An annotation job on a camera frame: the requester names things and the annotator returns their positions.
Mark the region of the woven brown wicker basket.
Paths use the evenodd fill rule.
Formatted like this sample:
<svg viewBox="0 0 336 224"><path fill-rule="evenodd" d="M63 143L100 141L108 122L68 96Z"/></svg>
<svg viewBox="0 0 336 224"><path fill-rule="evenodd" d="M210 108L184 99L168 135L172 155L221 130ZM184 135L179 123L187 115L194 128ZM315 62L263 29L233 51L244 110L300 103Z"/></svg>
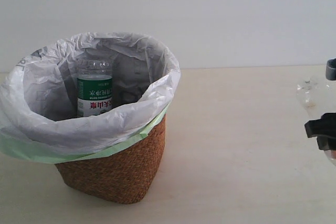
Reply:
<svg viewBox="0 0 336 224"><path fill-rule="evenodd" d="M165 148L165 119L140 142L104 158L56 164L64 183L103 200L134 204L147 194Z"/></svg>

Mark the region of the white and green bin liner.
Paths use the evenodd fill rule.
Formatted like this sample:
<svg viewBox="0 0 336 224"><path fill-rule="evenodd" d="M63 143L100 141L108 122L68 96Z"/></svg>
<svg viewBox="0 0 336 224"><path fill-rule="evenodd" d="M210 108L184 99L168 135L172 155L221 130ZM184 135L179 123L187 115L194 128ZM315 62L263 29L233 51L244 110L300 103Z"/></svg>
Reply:
<svg viewBox="0 0 336 224"><path fill-rule="evenodd" d="M112 109L77 117L77 61L112 63ZM1 152L56 164L103 157L142 140L171 103L181 76L162 42L137 33L86 32L18 62L1 84Z"/></svg>

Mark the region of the red label plastic bottle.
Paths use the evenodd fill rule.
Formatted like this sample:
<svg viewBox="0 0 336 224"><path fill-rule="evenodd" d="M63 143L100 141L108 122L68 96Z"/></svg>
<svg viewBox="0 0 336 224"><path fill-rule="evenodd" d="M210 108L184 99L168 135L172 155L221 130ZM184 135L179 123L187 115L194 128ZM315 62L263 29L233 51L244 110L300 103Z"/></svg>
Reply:
<svg viewBox="0 0 336 224"><path fill-rule="evenodd" d="M308 114L308 121L319 119L325 113L335 113L335 86L331 82L314 77L303 80L297 85L296 96ZM335 165L335 151L323 152Z"/></svg>

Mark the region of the green label plastic bottle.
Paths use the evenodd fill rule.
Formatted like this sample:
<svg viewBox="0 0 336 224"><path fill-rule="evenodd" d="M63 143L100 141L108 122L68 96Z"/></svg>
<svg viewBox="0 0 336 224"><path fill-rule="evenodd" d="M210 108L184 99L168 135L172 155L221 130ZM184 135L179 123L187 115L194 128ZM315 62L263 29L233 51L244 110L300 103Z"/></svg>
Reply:
<svg viewBox="0 0 336 224"><path fill-rule="evenodd" d="M104 114L112 109L112 62L80 59L77 65L77 117Z"/></svg>

